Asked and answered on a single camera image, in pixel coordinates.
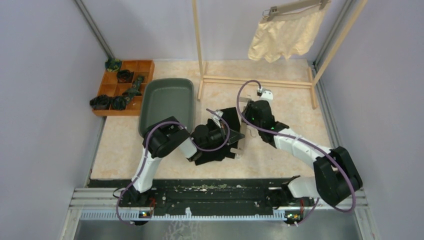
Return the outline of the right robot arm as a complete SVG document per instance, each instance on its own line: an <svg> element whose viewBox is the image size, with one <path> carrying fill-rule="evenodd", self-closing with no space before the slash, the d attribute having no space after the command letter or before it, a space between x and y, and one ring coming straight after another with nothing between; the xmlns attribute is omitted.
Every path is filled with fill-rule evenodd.
<svg viewBox="0 0 424 240"><path fill-rule="evenodd" d="M283 185L281 199L287 206L295 206L301 198L312 197L335 207L363 187L346 148L323 147L303 138L288 125L275 120L268 101L248 101L241 115L245 123L257 129L265 143L290 153L313 169L313 177L295 176Z"/></svg>

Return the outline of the beige clip hanger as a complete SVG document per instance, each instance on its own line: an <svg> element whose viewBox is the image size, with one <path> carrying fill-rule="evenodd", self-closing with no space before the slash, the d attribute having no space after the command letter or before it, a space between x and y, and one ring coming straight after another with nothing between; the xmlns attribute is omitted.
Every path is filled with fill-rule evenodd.
<svg viewBox="0 0 424 240"><path fill-rule="evenodd" d="M330 0L298 0L295 2L272 6L262 12L262 18L270 21L275 16L315 6L319 6L319 10L322 10L330 2Z"/></svg>

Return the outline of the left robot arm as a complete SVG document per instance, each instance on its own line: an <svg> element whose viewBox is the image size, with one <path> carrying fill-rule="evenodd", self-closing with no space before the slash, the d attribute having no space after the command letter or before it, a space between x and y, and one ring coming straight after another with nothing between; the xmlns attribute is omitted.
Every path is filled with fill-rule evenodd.
<svg viewBox="0 0 424 240"><path fill-rule="evenodd" d="M131 179L131 202L138 207L149 203L148 190L153 185L160 162L176 149L196 165L233 157L231 148L245 138L239 132L240 125L235 126L236 129L231 129L229 123L218 115L208 119L207 124L196 126L192 133L173 116L149 126L142 134L143 157Z"/></svg>

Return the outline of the beige cotton underwear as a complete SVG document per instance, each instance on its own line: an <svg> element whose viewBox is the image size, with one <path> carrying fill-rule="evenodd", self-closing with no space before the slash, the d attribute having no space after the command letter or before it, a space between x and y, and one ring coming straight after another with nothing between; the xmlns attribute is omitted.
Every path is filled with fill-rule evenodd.
<svg viewBox="0 0 424 240"><path fill-rule="evenodd" d="M293 55L308 53L330 6L319 8L311 6L271 20L261 19L248 49L248 58L273 63L281 57L288 60Z"/></svg>

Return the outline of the black garment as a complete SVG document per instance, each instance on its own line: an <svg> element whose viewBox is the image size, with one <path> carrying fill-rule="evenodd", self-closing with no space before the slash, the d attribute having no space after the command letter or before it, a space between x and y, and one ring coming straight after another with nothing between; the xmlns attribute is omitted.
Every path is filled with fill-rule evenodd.
<svg viewBox="0 0 424 240"><path fill-rule="evenodd" d="M200 147L199 157L194 161L195 165L203 165L210 162L221 162L225 158L235 158L231 152L236 148L241 128L238 113L235 107L221 109L222 118L218 126L212 118L207 120L206 124L200 124L195 127L191 134L194 143Z"/></svg>

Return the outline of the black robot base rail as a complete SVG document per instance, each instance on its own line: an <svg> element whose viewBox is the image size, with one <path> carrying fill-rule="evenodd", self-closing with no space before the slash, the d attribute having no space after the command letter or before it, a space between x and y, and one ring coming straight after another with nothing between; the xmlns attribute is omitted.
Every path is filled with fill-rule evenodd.
<svg viewBox="0 0 424 240"><path fill-rule="evenodd" d="M272 215L279 208L311 207L308 197L295 199L285 189L288 178L155 179L151 189L138 193L132 186L119 207L145 207L155 216L183 215L232 217Z"/></svg>

